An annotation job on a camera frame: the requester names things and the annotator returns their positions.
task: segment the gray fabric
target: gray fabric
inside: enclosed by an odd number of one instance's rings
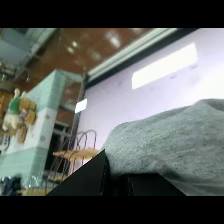
[[[111,174],[159,173],[186,195],[224,195],[224,100],[202,100],[117,126]]]

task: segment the gray shirt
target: gray shirt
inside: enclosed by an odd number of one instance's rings
[[[224,195],[224,100],[123,123],[103,148],[112,177],[159,173],[186,195]]]

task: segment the brown ceiling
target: brown ceiling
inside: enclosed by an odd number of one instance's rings
[[[29,91],[54,69],[83,75],[150,29],[152,28],[59,28],[28,64],[30,81],[26,82],[27,74],[24,73],[17,83],[22,89]],[[79,87],[79,84],[67,87],[63,101],[75,104]],[[64,115],[61,113],[61,121],[63,116],[73,117],[72,113],[69,116],[67,112],[63,112]]]

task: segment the wall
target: wall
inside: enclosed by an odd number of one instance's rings
[[[86,91],[79,131],[97,131],[100,149],[120,123],[143,119],[203,98],[224,98],[224,29],[199,29]],[[135,71],[194,42],[198,62],[132,90]]]

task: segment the person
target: person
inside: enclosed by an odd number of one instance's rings
[[[120,124],[103,148],[112,178],[159,173],[185,195],[224,195],[224,100]]]

